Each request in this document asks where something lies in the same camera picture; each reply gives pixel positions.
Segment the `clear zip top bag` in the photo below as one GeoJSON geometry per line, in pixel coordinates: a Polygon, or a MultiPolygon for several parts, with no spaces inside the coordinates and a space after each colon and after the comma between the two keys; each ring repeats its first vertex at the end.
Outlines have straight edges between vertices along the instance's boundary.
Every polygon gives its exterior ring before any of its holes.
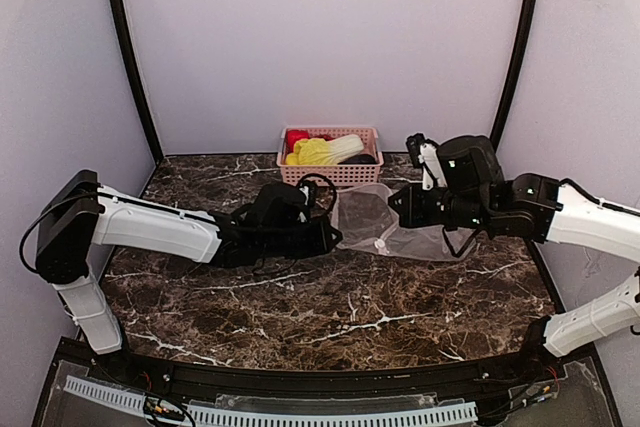
{"type": "Polygon", "coordinates": [[[406,229],[393,225],[387,198],[393,190],[374,183],[342,189],[331,213],[331,226],[341,231],[338,247],[385,257],[449,262],[465,257],[477,245],[470,229],[444,234],[438,226],[406,229]]]}

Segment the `pink perforated plastic basket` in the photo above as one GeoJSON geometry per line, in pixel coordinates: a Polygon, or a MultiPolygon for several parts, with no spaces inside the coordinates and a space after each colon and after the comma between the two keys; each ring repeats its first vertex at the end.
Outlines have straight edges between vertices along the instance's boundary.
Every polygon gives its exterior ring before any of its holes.
{"type": "Polygon", "coordinates": [[[373,127],[285,127],[281,134],[281,146],[277,155],[276,165],[280,169],[282,180],[287,184],[296,184],[308,173],[320,173],[327,176],[337,187],[352,187],[362,184],[376,183],[380,170],[384,164],[382,152],[378,149],[378,132],[373,127]],[[331,166],[289,166],[285,164],[286,152],[285,132],[288,129],[306,130],[310,138],[327,134],[336,139],[345,135],[356,134],[364,143],[364,151],[373,155],[376,165],[331,165],[331,166]]]}

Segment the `yellow toy napa cabbage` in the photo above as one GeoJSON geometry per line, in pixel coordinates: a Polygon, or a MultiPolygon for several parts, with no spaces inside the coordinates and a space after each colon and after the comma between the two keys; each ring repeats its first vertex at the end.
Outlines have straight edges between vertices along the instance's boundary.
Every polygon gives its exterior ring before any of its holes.
{"type": "Polygon", "coordinates": [[[333,140],[324,138],[300,139],[286,156],[289,166],[331,166],[338,165],[364,151],[364,143],[356,134],[338,137],[333,140]]]}

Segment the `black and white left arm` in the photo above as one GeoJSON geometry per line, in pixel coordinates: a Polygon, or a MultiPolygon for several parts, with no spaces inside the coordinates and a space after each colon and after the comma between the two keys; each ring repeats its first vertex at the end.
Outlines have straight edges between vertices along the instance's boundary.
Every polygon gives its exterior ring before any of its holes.
{"type": "Polygon", "coordinates": [[[325,255],[343,239],[328,210],[314,211],[318,185],[329,182],[307,174],[294,185],[266,184],[231,213],[207,213],[126,195],[81,170],[26,229],[25,238],[37,236],[36,255],[22,264],[53,286],[95,354],[114,354],[124,350],[126,337],[89,266],[92,246],[143,249],[217,268],[325,255]]]}

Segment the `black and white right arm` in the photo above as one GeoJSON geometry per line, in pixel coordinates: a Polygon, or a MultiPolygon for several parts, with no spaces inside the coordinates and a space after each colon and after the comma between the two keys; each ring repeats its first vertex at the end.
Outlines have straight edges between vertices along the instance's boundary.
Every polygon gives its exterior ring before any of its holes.
{"type": "MultiPolygon", "coordinates": [[[[597,198],[574,180],[525,173],[505,179],[486,136],[465,135],[438,144],[417,133],[407,138],[411,163],[422,172],[388,199],[403,228],[437,226],[448,234],[516,237],[595,249],[639,260],[639,212],[597,198]]],[[[639,276],[594,300],[532,322],[521,347],[564,357],[585,344],[639,322],[639,276]]]]}

